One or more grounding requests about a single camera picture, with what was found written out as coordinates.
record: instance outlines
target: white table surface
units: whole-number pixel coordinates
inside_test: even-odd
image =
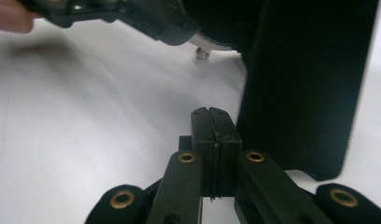
[[[381,207],[381,9],[341,175]],[[128,26],[102,21],[63,30],[38,21],[29,35],[0,32],[0,224],[83,223],[122,184],[162,177],[191,131],[191,111],[237,120],[246,70],[235,52],[195,59]],[[317,183],[301,172],[303,188]],[[207,224],[239,223],[233,199],[204,200]]]

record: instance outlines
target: black panel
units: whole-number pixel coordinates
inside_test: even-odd
[[[237,124],[245,148],[316,180],[340,173],[377,2],[265,3]]]

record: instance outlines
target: metal screw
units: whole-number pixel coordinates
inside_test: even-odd
[[[196,57],[199,60],[206,60],[210,56],[210,51],[205,48],[197,48]]]

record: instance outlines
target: white floor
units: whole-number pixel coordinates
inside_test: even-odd
[[[377,27],[346,166],[330,182],[381,207],[381,20]],[[236,120],[240,56],[198,61],[194,51],[120,22],[0,32],[0,224],[83,223],[108,189],[162,177],[192,110],[214,106]],[[289,173],[311,191],[321,184]],[[204,223],[238,223],[233,200],[205,200]]]

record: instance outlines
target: black plastic part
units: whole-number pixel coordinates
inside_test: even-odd
[[[232,197],[242,140],[223,110],[200,108],[190,115],[192,149],[204,157],[204,196]]]
[[[237,183],[237,158],[243,149],[243,141],[227,112],[210,108],[210,114],[216,142],[219,145],[217,196],[233,197]]]
[[[356,203],[348,193],[355,197]],[[315,202],[336,224],[381,224],[381,209],[351,188],[338,184],[322,185],[317,189]]]
[[[203,155],[203,196],[216,197],[218,145],[216,145],[209,112],[200,108],[190,114],[192,150]]]
[[[144,189],[144,206],[147,209],[147,214],[150,211],[150,208],[152,207],[153,201],[155,200],[156,194],[158,192],[159,186],[161,185],[162,180],[158,180],[155,183],[153,183],[151,186]]]
[[[255,206],[234,200],[234,210],[240,224],[263,224],[263,219]]]
[[[75,21],[120,20],[168,45],[188,41],[199,26],[180,8],[161,0],[21,0],[48,21],[68,28]]]
[[[265,1],[237,123],[245,148],[316,180],[338,176],[377,2]]]
[[[178,150],[191,150],[191,136],[179,136]]]
[[[267,153],[243,151],[238,174],[265,223],[332,223]]]
[[[187,15],[202,24],[200,33],[214,43],[239,48],[239,39],[253,37],[263,0],[182,0]]]
[[[112,197],[121,190],[129,190],[134,195],[134,201],[125,208],[111,206]],[[148,214],[144,206],[145,194],[142,189],[122,185],[109,190],[103,195],[89,214],[86,224],[142,224]]]
[[[146,223],[199,224],[202,216],[202,175],[203,157],[199,153],[189,150],[174,153]]]

